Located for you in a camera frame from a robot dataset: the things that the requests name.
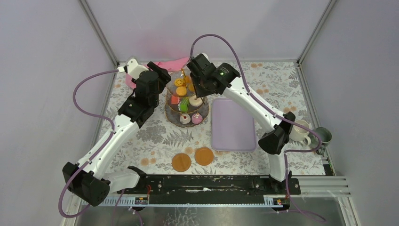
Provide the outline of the yellow jam-dot cookie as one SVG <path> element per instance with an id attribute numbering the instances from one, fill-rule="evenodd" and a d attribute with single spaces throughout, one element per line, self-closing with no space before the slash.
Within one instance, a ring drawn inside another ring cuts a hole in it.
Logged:
<path id="1" fill-rule="evenodd" d="M 185 85 L 185 81 L 182 78 L 177 78 L 177 79 L 174 80 L 174 85 L 176 87 L 184 86 Z"/>

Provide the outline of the orange swirl cookie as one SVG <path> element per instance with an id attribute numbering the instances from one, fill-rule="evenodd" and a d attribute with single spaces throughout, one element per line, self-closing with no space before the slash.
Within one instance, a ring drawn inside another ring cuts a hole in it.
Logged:
<path id="1" fill-rule="evenodd" d="M 190 76 L 186 76 L 186 77 L 185 77 L 185 82 L 186 82 L 187 84 L 192 83 L 192 80 L 191 80 Z"/>

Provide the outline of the pink cake slice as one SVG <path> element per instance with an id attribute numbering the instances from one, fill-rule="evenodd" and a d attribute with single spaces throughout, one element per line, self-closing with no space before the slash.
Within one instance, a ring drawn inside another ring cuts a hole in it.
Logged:
<path id="1" fill-rule="evenodd" d="M 180 103 L 180 98 L 172 95 L 170 102 L 172 105 L 178 105 Z"/>

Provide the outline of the white glazed donut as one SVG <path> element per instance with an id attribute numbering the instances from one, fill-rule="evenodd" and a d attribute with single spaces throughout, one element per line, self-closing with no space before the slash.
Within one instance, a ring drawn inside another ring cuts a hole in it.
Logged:
<path id="1" fill-rule="evenodd" d="M 189 98 L 189 104 L 193 107 L 198 107 L 203 104 L 203 100 L 195 95 Z"/>

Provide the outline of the green striped cake piece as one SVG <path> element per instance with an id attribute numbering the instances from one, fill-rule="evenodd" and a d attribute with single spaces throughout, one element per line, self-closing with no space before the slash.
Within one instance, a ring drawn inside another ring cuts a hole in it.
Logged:
<path id="1" fill-rule="evenodd" d="M 188 98 L 181 98 L 178 104 L 178 110 L 181 113 L 188 113 L 189 111 L 189 99 Z"/>

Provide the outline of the three-tier glass cake stand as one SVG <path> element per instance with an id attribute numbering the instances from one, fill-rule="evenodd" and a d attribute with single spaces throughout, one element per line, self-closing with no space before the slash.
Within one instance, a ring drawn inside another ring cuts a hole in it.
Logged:
<path id="1" fill-rule="evenodd" d="M 177 87 L 174 85 L 174 80 L 177 78 L 182 78 L 185 80 L 186 76 L 190 76 L 190 70 L 188 70 L 187 68 L 181 68 L 179 71 L 171 72 L 170 76 L 171 76 L 172 80 L 171 80 L 171 82 L 169 82 L 167 84 L 167 92 L 166 92 L 166 103 L 165 103 L 166 118 L 171 123 L 173 123 L 174 125 L 176 125 L 178 127 L 186 128 L 186 127 L 197 126 L 197 125 L 193 124 L 192 121 L 186 125 L 181 124 L 179 121 L 179 117 L 183 113 L 179 112 L 178 105 L 172 105 L 170 102 L 172 95 L 179 97 L 176 94 Z M 190 98 L 190 97 L 196 95 L 195 92 L 192 93 L 188 90 L 188 84 L 186 82 L 185 82 L 184 87 L 187 88 L 187 95 L 185 95 L 184 97 L 179 97 L 179 98 Z M 189 111 L 187 114 L 189 114 L 190 117 L 192 117 L 195 113 L 199 113 L 203 117 L 203 121 L 204 121 L 209 114 L 209 102 L 206 97 L 201 97 L 201 99 L 203 100 L 203 104 L 198 107 L 193 107 L 193 106 L 189 105 Z"/>

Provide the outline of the pink sugared cake ball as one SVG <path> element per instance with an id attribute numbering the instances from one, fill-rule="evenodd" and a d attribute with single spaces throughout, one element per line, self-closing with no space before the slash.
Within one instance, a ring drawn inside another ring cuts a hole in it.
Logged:
<path id="1" fill-rule="evenodd" d="M 195 113 L 192 116 L 192 123 L 195 125 L 200 124 L 203 121 L 203 117 L 199 113 Z"/>

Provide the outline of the grey speckled cake ball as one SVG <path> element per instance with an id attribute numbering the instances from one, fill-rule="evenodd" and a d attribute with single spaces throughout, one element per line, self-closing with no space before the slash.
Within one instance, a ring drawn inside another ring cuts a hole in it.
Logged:
<path id="1" fill-rule="evenodd" d="M 181 124 L 186 125 L 191 122 L 191 117 L 189 114 L 183 113 L 180 115 L 179 121 Z"/>

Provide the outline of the lilac plastic tray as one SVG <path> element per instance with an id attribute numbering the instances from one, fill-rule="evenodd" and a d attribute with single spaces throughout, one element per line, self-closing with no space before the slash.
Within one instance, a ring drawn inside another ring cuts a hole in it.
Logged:
<path id="1" fill-rule="evenodd" d="M 252 116 L 227 98 L 216 98 L 211 107 L 211 147 L 224 152 L 253 152 L 256 147 Z"/>

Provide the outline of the wooden coaster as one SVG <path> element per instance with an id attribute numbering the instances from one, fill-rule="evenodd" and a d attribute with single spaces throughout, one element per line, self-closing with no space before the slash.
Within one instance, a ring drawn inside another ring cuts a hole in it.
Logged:
<path id="1" fill-rule="evenodd" d="M 201 147 L 196 150 L 194 158 L 197 164 L 207 166 L 214 160 L 214 154 L 211 149 Z"/>
<path id="2" fill-rule="evenodd" d="M 187 154 L 179 153 L 172 158 L 172 167 L 177 172 L 185 172 L 190 168 L 191 162 Z"/>

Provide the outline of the white ceramic mug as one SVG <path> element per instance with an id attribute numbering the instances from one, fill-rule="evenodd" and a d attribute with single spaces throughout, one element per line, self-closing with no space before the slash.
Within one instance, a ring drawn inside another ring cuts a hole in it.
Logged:
<path id="1" fill-rule="evenodd" d="M 295 123 L 302 125 L 306 129 L 310 128 L 309 123 L 304 120 L 296 120 Z M 293 126 L 289 137 L 291 140 L 300 142 L 303 145 L 309 145 L 311 143 L 311 138 L 309 137 L 309 131 L 295 125 Z"/>

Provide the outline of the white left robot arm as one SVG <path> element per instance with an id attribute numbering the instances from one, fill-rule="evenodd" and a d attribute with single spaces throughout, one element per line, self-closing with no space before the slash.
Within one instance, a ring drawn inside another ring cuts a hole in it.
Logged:
<path id="1" fill-rule="evenodd" d="M 113 120 L 103 117 L 110 123 L 104 136 L 77 163 L 68 162 L 63 167 L 66 184 L 59 198 L 59 206 L 62 205 L 66 191 L 70 191 L 91 206 L 98 206 L 109 193 L 126 188 L 136 194 L 145 190 L 146 181 L 138 172 L 124 169 L 106 173 L 106 170 L 121 147 L 154 114 L 159 105 L 159 95 L 171 81 L 171 76 L 167 69 L 154 62 L 143 66 L 135 59 L 110 72 L 128 74 L 136 87 Z"/>

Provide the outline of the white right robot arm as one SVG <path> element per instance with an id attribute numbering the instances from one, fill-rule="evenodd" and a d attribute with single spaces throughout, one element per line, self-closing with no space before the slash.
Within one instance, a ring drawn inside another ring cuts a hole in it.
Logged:
<path id="1" fill-rule="evenodd" d="M 223 95 L 237 103 L 258 122 L 264 135 L 259 146 L 268 154 L 270 164 L 270 188 L 276 194 L 288 189 L 288 166 L 284 160 L 284 146 L 289 141 L 295 115 L 283 113 L 262 99 L 249 87 L 242 68 L 236 70 L 228 63 L 216 67 L 207 56 L 199 54 L 187 63 L 196 96 Z"/>

